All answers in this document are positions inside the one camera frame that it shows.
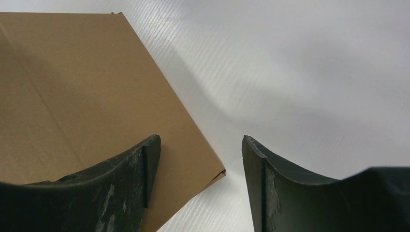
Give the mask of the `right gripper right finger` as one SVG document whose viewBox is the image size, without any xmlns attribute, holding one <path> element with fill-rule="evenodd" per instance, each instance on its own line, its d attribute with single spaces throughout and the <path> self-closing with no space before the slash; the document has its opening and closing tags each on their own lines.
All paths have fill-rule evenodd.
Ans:
<svg viewBox="0 0 410 232">
<path fill-rule="evenodd" d="M 242 157 L 257 232 L 410 229 L 408 167 L 372 167 L 337 180 L 309 171 L 247 135 Z"/>
</svg>

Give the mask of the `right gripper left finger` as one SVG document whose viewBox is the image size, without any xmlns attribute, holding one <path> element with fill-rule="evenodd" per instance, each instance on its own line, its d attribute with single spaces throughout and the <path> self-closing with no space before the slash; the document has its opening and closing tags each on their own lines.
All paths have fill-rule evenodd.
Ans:
<svg viewBox="0 0 410 232">
<path fill-rule="evenodd" d="M 138 232 L 161 156 L 151 135 L 130 149 L 57 181 L 1 183 L 3 232 Z"/>
</svg>

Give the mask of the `brown cardboard box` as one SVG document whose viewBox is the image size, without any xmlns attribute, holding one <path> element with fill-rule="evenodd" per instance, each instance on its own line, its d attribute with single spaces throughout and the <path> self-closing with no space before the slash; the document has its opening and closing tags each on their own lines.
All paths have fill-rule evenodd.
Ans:
<svg viewBox="0 0 410 232">
<path fill-rule="evenodd" d="M 223 178 L 221 160 L 123 14 L 0 14 L 0 183 L 57 181 L 151 135 L 139 232 Z"/>
</svg>

